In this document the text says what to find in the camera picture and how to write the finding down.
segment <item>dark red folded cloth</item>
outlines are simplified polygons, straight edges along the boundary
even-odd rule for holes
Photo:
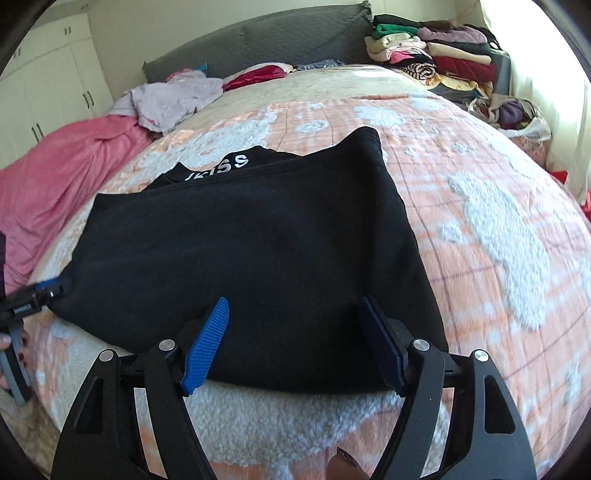
[[[483,65],[469,60],[458,60],[451,57],[433,57],[437,71],[442,74],[451,73],[456,77],[474,80],[478,83],[494,82],[496,71],[493,64]]]

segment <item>bed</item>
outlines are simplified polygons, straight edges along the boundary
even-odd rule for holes
[[[343,22],[355,18],[365,28],[366,5],[333,8],[345,12]],[[359,35],[352,26],[350,31]],[[375,128],[450,351],[466,355],[484,348],[491,354],[522,415],[542,477],[591,407],[589,223],[570,195],[502,134],[401,74],[351,64],[359,60],[348,52],[342,51],[346,67],[296,72],[226,92],[100,191],[140,191],[179,161],[202,170],[228,151],[254,145],[308,154],[357,127]],[[316,54],[313,60],[327,58]],[[200,55],[206,56],[202,43]],[[171,57],[160,64],[167,62],[178,69]],[[31,282],[65,267],[91,207],[92,200],[61,231]],[[88,369],[108,345],[49,311],[29,318],[26,328],[39,401],[61,428]],[[425,473],[438,468],[451,400],[447,395],[441,404]],[[162,475],[140,391],[137,404],[148,463]],[[371,473],[401,404],[393,393],[295,395],[210,381],[187,400],[221,480],[321,479],[337,445]]]

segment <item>blue gripper pad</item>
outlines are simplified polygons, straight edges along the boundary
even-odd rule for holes
[[[225,297],[221,297],[187,353],[185,373],[181,382],[185,394],[192,395],[195,389],[205,382],[229,319],[230,305]]]

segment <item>fingernail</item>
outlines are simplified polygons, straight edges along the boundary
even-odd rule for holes
[[[361,470],[361,465],[357,462],[357,460],[355,460],[353,458],[353,456],[349,453],[346,452],[345,450],[343,450],[340,447],[336,448],[336,453],[345,461],[347,462],[349,465],[354,466],[355,468],[358,468],[359,470]]]

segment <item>silver screw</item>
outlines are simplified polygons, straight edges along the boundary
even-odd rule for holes
[[[101,362],[110,362],[111,360],[113,360],[113,357],[113,350],[103,350],[99,355],[99,360]]]
[[[176,346],[174,340],[162,340],[158,348],[160,348],[163,352],[169,352]]]
[[[421,352],[426,352],[427,350],[429,350],[429,342],[423,340],[422,338],[417,338],[413,342],[413,346]]]
[[[484,350],[477,350],[476,352],[474,352],[474,358],[476,358],[476,360],[478,360],[479,362],[487,362],[488,353],[486,353]]]

